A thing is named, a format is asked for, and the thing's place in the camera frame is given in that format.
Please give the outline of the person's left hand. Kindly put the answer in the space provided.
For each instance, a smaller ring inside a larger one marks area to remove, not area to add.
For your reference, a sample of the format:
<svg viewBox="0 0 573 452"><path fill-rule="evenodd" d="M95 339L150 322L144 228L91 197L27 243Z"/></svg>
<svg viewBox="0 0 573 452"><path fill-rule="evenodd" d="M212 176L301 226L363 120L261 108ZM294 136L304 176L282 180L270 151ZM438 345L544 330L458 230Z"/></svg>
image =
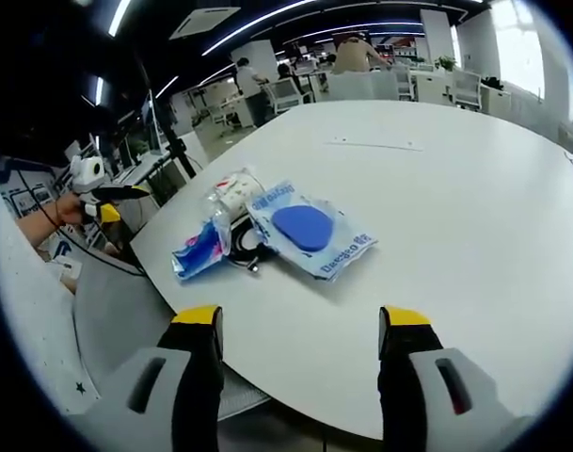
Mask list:
<svg viewBox="0 0 573 452"><path fill-rule="evenodd" d="M82 224L84 214L80 199L72 192L60 196L56 200L56 217L59 226Z"/></svg>

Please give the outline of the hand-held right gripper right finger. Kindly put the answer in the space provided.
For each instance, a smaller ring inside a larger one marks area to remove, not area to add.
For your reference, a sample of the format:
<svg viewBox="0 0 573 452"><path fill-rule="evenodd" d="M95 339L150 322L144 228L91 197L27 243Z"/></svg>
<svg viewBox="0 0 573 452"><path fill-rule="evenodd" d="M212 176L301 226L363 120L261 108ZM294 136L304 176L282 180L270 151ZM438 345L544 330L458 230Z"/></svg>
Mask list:
<svg viewBox="0 0 573 452"><path fill-rule="evenodd" d="M378 359L386 451L504 451L533 424L508 411L495 380L444 347L416 311L381 307Z"/></svg>

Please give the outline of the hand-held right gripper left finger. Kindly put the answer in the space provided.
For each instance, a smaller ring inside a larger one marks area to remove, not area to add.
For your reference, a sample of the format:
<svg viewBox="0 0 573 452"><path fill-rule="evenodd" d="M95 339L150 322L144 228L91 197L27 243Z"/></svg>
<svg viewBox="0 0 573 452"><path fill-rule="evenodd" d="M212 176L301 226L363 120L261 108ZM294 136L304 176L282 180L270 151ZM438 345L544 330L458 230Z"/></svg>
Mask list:
<svg viewBox="0 0 573 452"><path fill-rule="evenodd" d="M181 311L155 347L106 379L72 426L97 451L216 451L222 358L221 307Z"/></svg>

